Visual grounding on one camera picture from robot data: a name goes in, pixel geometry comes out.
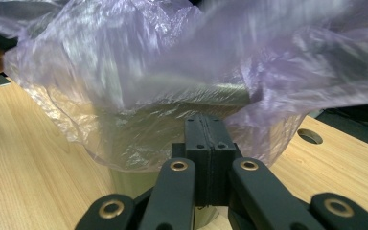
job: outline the light wood surface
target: light wood surface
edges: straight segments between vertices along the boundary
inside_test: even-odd
[[[307,118],[324,139],[295,136],[271,167],[298,197],[335,192],[368,210],[368,145]],[[89,205],[113,192],[109,171],[68,143],[17,85],[0,87],[0,229],[73,229]],[[219,216],[205,230],[230,229]]]

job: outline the wooden desk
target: wooden desk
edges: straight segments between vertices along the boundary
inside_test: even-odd
[[[311,118],[302,127],[324,143],[295,136],[274,173],[306,201],[329,191],[368,210],[368,145]],[[0,229],[73,229],[93,201],[112,191],[106,167],[68,143],[17,85],[0,87]],[[229,223],[220,216],[203,229]]]

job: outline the translucent plastic bag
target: translucent plastic bag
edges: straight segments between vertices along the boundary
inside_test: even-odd
[[[270,165],[309,111],[368,103],[368,1],[70,1],[5,62],[113,169],[156,171],[200,112]]]

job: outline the trash bag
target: trash bag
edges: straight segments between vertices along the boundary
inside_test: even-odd
[[[129,172],[157,171],[197,113],[225,119],[243,155],[271,165],[308,112],[368,104],[368,1],[201,9],[70,0],[38,34],[17,32],[5,69],[69,141]]]

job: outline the wooden table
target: wooden table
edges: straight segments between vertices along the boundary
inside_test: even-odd
[[[324,143],[296,135],[271,167],[298,197],[334,192],[368,210],[368,145],[307,118]],[[0,87],[0,229],[73,229],[88,206],[112,193],[106,167],[68,143],[17,85]],[[230,229],[219,216],[203,229]]]

